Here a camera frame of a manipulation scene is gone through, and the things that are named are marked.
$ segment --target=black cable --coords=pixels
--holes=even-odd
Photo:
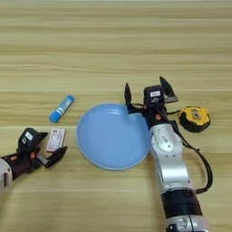
[[[166,117],[165,114],[163,114],[159,108],[157,108],[157,112],[159,115],[166,121],[167,123],[170,123],[169,119]],[[176,128],[175,125],[172,125],[173,130],[180,136],[183,145],[191,150],[194,150],[201,158],[202,162],[205,165],[207,175],[208,175],[208,182],[207,185],[204,188],[199,188],[196,190],[197,194],[204,193],[210,189],[210,187],[213,185],[213,171],[212,168],[210,167],[210,164],[208,163],[207,159],[203,156],[203,154],[199,151],[199,149],[194,148],[191,144],[189,144],[186,139],[183,137],[183,135],[179,132],[178,128]]]
[[[178,113],[178,112],[180,112],[180,110],[167,112],[167,114],[170,115],[170,114],[175,114],[175,113]]]

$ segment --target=glue stick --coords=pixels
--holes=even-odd
[[[58,122],[65,112],[69,109],[69,107],[73,104],[74,97],[72,95],[68,95],[63,102],[58,106],[58,108],[51,114],[50,121],[53,123]]]

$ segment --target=wooden table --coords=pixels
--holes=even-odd
[[[1,155],[15,151],[25,127],[50,132],[48,116],[66,94],[77,99],[57,125],[67,129],[66,156],[52,170],[24,175],[2,196],[1,232],[165,231],[151,156],[134,169],[107,171],[75,142],[88,109],[123,102],[125,82],[139,102],[159,75],[179,96],[170,111],[210,108],[208,130],[181,131],[214,170],[213,188],[198,196],[211,231],[231,231],[231,13],[231,2],[1,2]],[[198,157],[187,150],[184,157],[201,187]]]

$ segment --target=tape measure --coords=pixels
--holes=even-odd
[[[210,125],[209,110],[198,106],[187,106],[179,112],[179,123],[187,131],[202,132]]]

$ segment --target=blue plate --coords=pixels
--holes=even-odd
[[[128,169],[144,160],[150,134],[140,114],[127,113],[122,104],[103,104],[89,110],[77,127],[82,154],[104,169]]]

